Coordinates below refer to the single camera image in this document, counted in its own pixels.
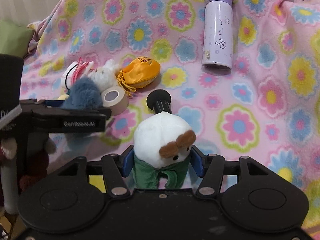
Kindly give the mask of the white plush green clothes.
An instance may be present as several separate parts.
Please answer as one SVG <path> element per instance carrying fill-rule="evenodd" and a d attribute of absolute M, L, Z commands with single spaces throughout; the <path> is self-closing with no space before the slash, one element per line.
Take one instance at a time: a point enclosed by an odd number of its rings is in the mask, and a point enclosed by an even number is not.
<path fill-rule="evenodd" d="M 140 189 L 182 187 L 196 134 L 180 116 L 161 112 L 141 122 L 133 136 L 133 178 Z"/>

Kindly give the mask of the blue fluffy plush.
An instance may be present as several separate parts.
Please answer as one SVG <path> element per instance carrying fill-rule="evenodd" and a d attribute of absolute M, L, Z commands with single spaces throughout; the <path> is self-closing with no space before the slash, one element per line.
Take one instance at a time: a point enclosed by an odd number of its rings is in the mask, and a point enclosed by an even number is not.
<path fill-rule="evenodd" d="M 63 109 L 99 109 L 103 106 L 100 90 L 88 77 L 78 79 L 69 90 L 69 97 L 60 106 Z"/>

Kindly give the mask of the white pink cloth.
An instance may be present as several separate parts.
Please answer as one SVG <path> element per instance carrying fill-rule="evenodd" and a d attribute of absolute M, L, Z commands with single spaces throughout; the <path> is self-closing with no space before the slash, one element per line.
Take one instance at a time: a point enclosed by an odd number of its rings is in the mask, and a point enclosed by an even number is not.
<path fill-rule="evenodd" d="M 79 58 L 78 61 L 72 62 L 65 70 L 61 77 L 61 86 L 64 89 L 70 90 L 72 85 L 80 78 L 85 77 L 93 69 L 93 61 L 84 61 Z"/>

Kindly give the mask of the black sponge puff brush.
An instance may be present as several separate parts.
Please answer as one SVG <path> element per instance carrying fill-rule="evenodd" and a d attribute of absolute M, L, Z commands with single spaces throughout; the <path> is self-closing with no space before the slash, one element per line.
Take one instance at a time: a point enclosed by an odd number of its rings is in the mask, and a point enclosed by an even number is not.
<path fill-rule="evenodd" d="M 153 110 L 155 114 L 171 111 L 171 95 L 163 89 L 157 89 L 152 91 L 146 98 L 146 104 L 150 110 Z"/>

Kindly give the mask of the white teddy bear keychain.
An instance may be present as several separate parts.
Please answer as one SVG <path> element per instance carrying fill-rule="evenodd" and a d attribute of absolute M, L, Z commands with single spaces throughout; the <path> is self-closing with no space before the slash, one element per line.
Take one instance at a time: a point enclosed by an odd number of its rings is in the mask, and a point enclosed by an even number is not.
<path fill-rule="evenodd" d="M 89 73 L 88 77 L 96 84 L 99 91 L 103 91 L 118 85 L 116 76 L 119 74 L 121 67 L 113 59 L 109 59 L 102 67 Z"/>

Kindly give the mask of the orange satin drawstring pouch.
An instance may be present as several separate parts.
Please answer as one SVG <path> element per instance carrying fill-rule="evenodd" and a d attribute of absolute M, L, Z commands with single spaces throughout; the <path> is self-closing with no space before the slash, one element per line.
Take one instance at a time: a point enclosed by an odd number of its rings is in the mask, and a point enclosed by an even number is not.
<path fill-rule="evenodd" d="M 159 62 L 149 57 L 140 56 L 119 72 L 117 81 L 127 96 L 132 96 L 137 89 L 142 89 L 152 83 L 159 75 L 160 70 Z"/>

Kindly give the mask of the beige tape roll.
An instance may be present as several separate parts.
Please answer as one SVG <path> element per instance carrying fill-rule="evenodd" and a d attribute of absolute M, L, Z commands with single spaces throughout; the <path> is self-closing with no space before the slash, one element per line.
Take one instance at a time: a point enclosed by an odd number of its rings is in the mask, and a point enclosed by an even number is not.
<path fill-rule="evenodd" d="M 114 86 L 101 93 L 103 106 L 111 111 L 111 115 L 123 113 L 128 105 L 129 99 L 125 90 L 120 86 Z"/>

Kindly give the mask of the green pillow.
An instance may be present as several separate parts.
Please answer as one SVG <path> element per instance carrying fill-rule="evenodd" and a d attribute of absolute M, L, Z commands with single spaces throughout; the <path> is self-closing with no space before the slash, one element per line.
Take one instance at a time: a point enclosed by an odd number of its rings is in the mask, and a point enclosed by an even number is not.
<path fill-rule="evenodd" d="M 34 30 L 31 28 L 1 20 L 1 54 L 24 58 L 28 55 L 29 43 L 33 35 Z"/>

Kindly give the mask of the purple thermos bottle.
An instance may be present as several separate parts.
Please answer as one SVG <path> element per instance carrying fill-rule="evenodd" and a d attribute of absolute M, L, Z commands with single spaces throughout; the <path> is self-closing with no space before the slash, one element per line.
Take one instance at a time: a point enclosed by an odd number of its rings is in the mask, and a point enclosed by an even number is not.
<path fill-rule="evenodd" d="M 206 0 L 202 64 L 231 69 L 233 60 L 232 0 Z"/>

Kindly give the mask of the pink floral fleece blanket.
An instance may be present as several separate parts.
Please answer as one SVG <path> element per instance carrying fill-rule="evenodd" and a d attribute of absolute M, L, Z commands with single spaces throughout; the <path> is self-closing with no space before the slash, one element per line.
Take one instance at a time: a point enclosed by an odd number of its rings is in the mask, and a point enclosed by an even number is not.
<path fill-rule="evenodd" d="M 319 226 L 319 0 L 232 0 L 229 74 L 202 66 L 204 0 L 60 0 L 30 24 L 33 55 L 21 97 L 55 99 L 61 76 L 82 59 L 125 67 L 139 56 L 158 61 L 157 80 L 133 94 L 104 133 L 52 137 L 48 171 L 84 155 L 121 153 L 150 110 L 146 97 L 166 89 L 172 111 L 194 130 L 205 154 L 249 155 L 302 189 L 310 202 L 304 228 Z"/>

